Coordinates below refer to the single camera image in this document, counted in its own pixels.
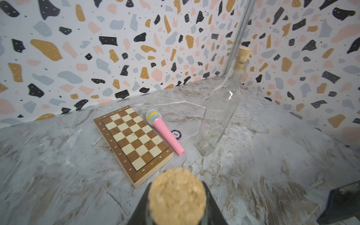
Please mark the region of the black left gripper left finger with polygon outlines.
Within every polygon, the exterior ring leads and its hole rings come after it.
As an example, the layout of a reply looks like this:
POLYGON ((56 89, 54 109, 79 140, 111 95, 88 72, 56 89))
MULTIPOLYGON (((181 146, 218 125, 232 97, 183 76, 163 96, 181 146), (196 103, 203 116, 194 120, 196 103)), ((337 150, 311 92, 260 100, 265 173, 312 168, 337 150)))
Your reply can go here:
POLYGON ((145 191, 142 195, 134 213, 130 217, 127 225, 151 225, 152 218, 149 209, 148 200, 149 191, 145 191))

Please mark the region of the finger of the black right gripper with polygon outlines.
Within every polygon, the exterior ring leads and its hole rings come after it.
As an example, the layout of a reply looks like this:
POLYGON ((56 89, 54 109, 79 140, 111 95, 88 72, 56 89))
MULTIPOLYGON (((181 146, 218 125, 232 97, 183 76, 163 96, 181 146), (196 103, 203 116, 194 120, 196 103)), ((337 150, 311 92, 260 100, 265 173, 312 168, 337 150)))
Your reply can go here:
POLYGON ((325 210, 316 221, 320 225, 329 225, 353 217, 360 218, 359 181, 331 190, 325 210))

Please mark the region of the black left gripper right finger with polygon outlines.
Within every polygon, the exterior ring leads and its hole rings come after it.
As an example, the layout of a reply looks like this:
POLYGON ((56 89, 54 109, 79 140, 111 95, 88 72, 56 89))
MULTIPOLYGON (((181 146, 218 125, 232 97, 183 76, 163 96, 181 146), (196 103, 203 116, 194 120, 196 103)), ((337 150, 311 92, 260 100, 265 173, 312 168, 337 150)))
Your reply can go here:
POLYGON ((206 195, 207 195, 207 206, 206 206, 207 225, 228 225, 208 186, 206 186, 206 195))

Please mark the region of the glass bottle blue label back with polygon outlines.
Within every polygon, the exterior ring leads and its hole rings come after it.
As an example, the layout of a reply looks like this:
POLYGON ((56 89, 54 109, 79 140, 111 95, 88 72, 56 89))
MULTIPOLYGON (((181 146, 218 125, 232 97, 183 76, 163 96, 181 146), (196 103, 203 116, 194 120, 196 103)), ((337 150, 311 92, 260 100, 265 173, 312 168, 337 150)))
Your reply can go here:
POLYGON ((147 200, 147 225, 207 225, 210 221, 205 187, 185 168, 161 173, 150 185, 147 200))

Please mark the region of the clear glass bottle with cork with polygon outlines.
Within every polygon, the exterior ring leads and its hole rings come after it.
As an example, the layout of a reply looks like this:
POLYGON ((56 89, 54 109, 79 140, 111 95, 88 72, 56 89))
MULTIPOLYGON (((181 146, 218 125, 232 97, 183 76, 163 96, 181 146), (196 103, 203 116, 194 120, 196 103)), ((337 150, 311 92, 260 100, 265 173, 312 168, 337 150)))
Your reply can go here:
POLYGON ((241 77, 249 63, 252 50, 239 47, 233 68, 223 83, 215 88, 208 99, 195 147, 203 156, 213 153, 241 100, 241 77))

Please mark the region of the wooden chessboard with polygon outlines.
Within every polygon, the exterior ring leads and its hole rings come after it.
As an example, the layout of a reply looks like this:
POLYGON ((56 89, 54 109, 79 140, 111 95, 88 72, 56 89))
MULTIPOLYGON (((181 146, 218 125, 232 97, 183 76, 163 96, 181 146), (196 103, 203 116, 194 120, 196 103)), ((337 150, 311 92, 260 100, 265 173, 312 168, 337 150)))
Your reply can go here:
POLYGON ((94 122, 135 188, 173 158, 172 148, 131 106, 94 122))

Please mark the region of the purple poker chip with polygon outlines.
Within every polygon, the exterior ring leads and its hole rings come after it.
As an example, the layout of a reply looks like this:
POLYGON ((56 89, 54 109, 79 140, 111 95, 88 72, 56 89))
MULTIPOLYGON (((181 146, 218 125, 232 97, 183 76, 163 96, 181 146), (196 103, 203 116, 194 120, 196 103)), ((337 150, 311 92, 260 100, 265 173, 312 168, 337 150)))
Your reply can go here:
POLYGON ((182 133, 179 130, 174 129, 171 131, 171 133, 177 140, 180 140, 182 137, 182 133))

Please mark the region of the pink toy microphone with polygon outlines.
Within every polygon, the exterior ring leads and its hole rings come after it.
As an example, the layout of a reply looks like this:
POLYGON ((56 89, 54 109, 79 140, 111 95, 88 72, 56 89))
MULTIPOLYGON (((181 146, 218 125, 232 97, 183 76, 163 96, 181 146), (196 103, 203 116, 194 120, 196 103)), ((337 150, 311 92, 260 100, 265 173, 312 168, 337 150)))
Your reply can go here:
POLYGON ((185 150, 178 142, 178 140, 173 136, 172 132, 164 123, 162 116, 159 111, 151 109, 146 113, 146 121, 153 126, 162 137, 170 144, 172 149, 179 155, 183 155, 185 150))

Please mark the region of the right metal corner post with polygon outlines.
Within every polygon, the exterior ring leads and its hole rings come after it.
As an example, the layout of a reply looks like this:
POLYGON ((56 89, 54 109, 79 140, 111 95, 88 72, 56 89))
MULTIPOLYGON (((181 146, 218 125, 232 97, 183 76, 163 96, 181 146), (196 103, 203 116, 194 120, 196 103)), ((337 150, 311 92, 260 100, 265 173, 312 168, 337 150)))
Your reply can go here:
POLYGON ((239 22, 239 26, 238 26, 239 28, 237 29, 236 36, 235 36, 235 39, 234 39, 234 42, 233 42, 233 45, 231 48, 231 52, 229 54, 229 58, 228 58, 228 61, 226 64, 226 69, 224 72, 225 76, 227 76, 233 68, 238 49, 242 42, 242 37, 246 30, 246 26, 248 24, 250 16, 254 10, 255 3, 256 3, 256 0, 250 0, 250 1, 246 2, 244 14, 243 14, 241 21, 239 22))

